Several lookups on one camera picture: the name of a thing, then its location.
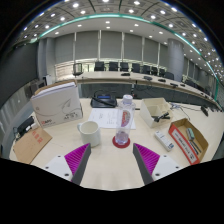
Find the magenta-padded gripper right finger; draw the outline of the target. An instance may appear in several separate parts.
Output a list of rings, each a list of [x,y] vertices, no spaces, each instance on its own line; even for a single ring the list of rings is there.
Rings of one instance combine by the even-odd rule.
[[[159,155],[137,143],[133,144],[133,154],[145,185],[182,169],[167,154]]]

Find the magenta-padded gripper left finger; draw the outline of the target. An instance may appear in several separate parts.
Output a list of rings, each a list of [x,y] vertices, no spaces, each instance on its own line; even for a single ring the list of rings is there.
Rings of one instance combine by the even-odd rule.
[[[57,155],[44,166],[44,170],[79,185],[91,154],[91,144],[87,143],[65,156]]]

